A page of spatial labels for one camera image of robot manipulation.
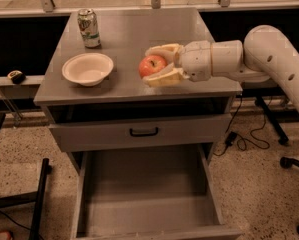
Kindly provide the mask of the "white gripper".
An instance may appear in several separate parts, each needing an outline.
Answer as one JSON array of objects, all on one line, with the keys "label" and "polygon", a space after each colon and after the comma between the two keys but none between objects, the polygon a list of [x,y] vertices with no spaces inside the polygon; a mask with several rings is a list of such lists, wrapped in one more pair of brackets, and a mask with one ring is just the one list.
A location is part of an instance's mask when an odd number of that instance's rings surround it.
[{"label": "white gripper", "polygon": [[149,87],[176,85],[183,80],[207,81],[211,78],[211,43],[208,41],[193,41],[185,46],[177,43],[154,46],[145,52],[145,57],[148,55],[162,56],[167,62],[161,71],[142,79]]}]

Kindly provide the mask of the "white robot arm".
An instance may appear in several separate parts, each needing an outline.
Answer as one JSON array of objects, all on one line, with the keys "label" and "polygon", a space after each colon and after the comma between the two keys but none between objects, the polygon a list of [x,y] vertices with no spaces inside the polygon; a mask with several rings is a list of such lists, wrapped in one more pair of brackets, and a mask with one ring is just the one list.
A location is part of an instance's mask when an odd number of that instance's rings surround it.
[{"label": "white robot arm", "polygon": [[243,41],[193,41],[155,46],[145,52],[138,71],[150,87],[184,80],[207,81],[225,77],[237,82],[272,79],[299,113],[299,53],[277,28],[260,25]]}]

